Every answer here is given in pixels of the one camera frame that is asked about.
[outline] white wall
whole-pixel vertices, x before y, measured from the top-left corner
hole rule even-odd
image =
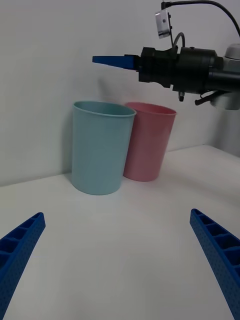
[[[239,0],[222,0],[240,22]],[[91,62],[93,55],[167,49],[154,13],[160,0],[0,1],[0,185],[71,168],[71,105],[76,100],[145,101],[176,109],[169,149],[209,141],[219,113],[184,103],[158,84],[138,83],[133,71]],[[216,49],[238,41],[231,21],[206,5],[170,9],[173,34],[186,45]]]

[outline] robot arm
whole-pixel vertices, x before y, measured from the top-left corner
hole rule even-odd
[[[226,57],[220,57],[214,50],[185,47],[185,37],[181,32],[176,40],[172,39],[171,16],[168,7],[175,4],[210,3],[214,1],[180,1],[163,2],[162,11],[155,14],[159,38],[170,36],[172,48],[168,50],[155,50],[144,47],[140,56],[94,56],[92,61],[114,67],[120,67],[138,72],[140,82],[155,82],[164,88],[178,92],[180,101],[184,100],[185,93],[200,94],[213,92],[195,104],[200,105],[228,93],[240,93],[240,45],[232,45],[226,52]],[[230,15],[236,26],[237,22]],[[182,37],[182,48],[178,53],[177,42]]]

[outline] white table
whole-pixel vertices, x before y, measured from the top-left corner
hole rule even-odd
[[[39,211],[46,221],[4,320],[232,320],[192,208],[240,238],[240,159],[169,152],[158,180],[106,196],[66,175],[0,188],[0,238]]]

